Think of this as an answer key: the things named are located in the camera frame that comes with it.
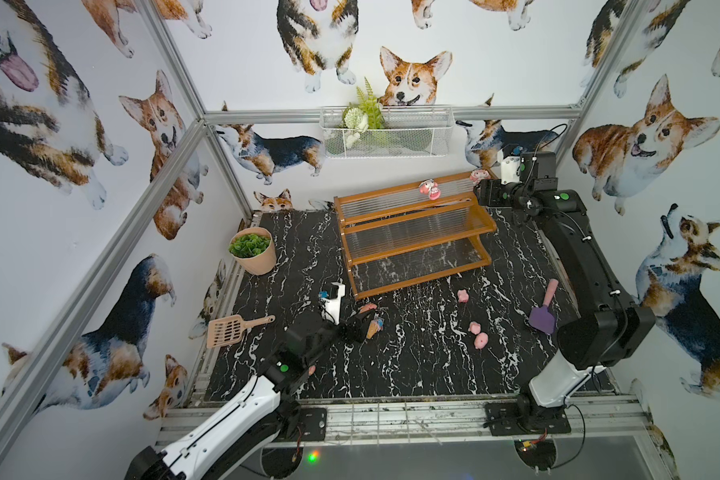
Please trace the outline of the pink white bunny doll figure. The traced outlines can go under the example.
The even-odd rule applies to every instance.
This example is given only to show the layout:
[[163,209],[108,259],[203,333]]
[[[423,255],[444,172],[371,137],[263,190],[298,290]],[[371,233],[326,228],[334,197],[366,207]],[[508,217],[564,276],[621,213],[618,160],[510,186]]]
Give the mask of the pink white bunny doll figure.
[[479,184],[483,180],[490,180],[492,178],[493,178],[492,173],[489,170],[485,170],[485,169],[473,170],[469,176],[470,181],[474,185]]

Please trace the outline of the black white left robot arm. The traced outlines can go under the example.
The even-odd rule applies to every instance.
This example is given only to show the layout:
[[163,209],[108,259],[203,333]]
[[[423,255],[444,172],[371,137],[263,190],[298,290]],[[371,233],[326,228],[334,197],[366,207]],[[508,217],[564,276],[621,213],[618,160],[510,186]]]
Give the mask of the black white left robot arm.
[[345,320],[306,312],[259,365],[256,375],[207,420],[161,450],[146,447],[131,461],[127,479],[221,479],[255,450],[298,430],[295,393],[310,369],[336,344],[362,343],[377,306]]

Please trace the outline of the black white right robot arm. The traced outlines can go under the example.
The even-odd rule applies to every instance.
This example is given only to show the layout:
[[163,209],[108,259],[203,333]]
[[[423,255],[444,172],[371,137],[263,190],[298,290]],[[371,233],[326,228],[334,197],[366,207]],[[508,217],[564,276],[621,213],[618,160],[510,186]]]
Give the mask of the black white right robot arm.
[[558,254],[577,302],[578,318],[556,326],[557,353],[521,389],[524,418],[563,410],[589,378],[631,357],[656,322],[652,310],[623,289],[594,237],[583,200],[559,189],[555,166],[552,152],[524,153],[516,159],[515,181],[481,170],[470,175],[479,205],[508,208],[536,224]]

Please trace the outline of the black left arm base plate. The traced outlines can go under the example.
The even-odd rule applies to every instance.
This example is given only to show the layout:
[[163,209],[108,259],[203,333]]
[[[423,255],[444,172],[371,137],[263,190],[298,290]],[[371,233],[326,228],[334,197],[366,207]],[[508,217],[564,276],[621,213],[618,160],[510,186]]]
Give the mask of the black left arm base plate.
[[279,443],[323,441],[326,436],[327,414],[326,408],[297,408],[285,417],[283,427],[275,441]]

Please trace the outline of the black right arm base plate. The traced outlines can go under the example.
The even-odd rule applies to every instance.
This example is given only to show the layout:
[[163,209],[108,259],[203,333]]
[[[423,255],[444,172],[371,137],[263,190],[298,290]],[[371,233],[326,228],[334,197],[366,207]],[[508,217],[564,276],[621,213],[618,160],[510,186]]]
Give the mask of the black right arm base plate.
[[492,436],[569,434],[570,422],[563,407],[542,408],[523,402],[485,403],[484,428]]

